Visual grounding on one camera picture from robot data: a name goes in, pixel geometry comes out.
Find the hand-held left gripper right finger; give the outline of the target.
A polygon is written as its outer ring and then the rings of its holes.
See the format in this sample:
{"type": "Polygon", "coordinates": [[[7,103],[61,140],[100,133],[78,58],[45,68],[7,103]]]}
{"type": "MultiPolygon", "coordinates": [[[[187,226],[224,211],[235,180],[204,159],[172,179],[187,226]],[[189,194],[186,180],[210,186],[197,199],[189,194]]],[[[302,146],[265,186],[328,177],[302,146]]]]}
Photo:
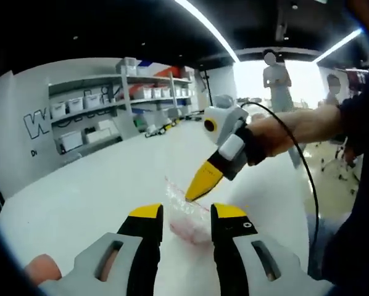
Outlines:
{"type": "Polygon", "coordinates": [[[257,232],[233,205],[210,207],[214,260],[222,295],[328,295],[328,281],[316,281],[298,256],[257,232]]]}

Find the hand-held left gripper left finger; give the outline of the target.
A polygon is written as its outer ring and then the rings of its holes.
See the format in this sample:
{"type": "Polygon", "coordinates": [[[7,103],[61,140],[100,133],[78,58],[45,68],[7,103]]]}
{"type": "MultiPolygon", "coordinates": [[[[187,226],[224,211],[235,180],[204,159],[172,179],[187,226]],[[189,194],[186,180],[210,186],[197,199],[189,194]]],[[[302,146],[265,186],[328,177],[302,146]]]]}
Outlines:
{"type": "Polygon", "coordinates": [[[116,233],[80,252],[68,274],[39,289],[44,295],[153,295],[163,220],[160,203],[134,209],[116,233]]]}

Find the person's right hand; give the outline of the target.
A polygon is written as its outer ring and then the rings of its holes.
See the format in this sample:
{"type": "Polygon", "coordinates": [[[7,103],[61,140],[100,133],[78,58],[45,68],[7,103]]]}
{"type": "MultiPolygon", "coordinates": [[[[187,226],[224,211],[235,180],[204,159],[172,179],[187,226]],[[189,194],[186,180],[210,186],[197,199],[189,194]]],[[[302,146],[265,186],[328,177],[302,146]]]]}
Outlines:
{"type": "Polygon", "coordinates": [[[262,146],[266,157],[275,157],[294,146],[287,131],[272,117],[258,119],[250,123],[247,128],[252,131],[257,142],[262,146]]]}

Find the person's left hand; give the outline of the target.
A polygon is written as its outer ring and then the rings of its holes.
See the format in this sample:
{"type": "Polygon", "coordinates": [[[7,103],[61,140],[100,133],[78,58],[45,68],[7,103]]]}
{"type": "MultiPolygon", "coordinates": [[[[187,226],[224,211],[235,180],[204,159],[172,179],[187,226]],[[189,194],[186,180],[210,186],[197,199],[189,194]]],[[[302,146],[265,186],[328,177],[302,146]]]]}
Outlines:
{"type": "Polygon", "coordinates": [[[57,281],[62,277],[59,267],[47,254],[41,254],[32,259],[24,268],[24,272],[36,286],[48,280],[57,281]]]}

